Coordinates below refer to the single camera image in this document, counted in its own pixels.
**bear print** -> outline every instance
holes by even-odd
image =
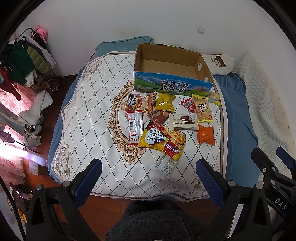
[[[220,56],[216,56],[216,58],[214,58],[214,62],[218,67],[226,67]]]

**cardboard box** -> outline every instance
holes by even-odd
[[[206,96],[214,83],[201,54],[179,47],[139,44],[134,68],[136,90]]]

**silver bolt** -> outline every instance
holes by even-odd
[[[234,187],[236,185],[235,181],[228,181],[228,185],[231,186],[231,187]]]
[[[36,186],[36,189],[37,190],[40,190],[40,189],[42,189],[43,188],[43,185],[42,184],[38,184],[37,186]]]
[[[64,181],[62,185],[63,185],[64,187],[68,187],[70,184],[71,184],[70,181]]]
[[[256,188],[260,190],[260,189],[262,189],[262,186],[259,183],[257,183]]]

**wall switch plate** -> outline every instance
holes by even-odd
[[[205,33],[205,28],[203,28],[203,27],[198,27],[197,32],[200,33],[200,34],[204,34],[204,33]]]

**wooden floor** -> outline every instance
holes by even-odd
[[[44,112],[44,123],[40,133],[41,145],[36,149],[43,160],[47,160],[54,127],[59,116],[61,105],[76,75],[66,77],[62,80],[60,88],[52,94],[53,104],[47,107]],[[54,187],[58,184],[49,176],[36,176],[28,172],[30,159],[38,158],[29,153],[24,158],[24,169],[27,175],[27,182],[32,190],[36,185],[42,183],[45,187]],[[98,196],[89,196],[86,204],[79,208],[80,213],[94,233],[103,240],[105,233],[121,218],[122,213],[131,201],[128,199],[111,199]],[[192,202],[176,202],[183,210],[191,215],[211,222],[218,213],[218,207],[214,206],[210,199],[197,200]],[[62,210],[56,207],[57,214],[62,221],[65,221]]]

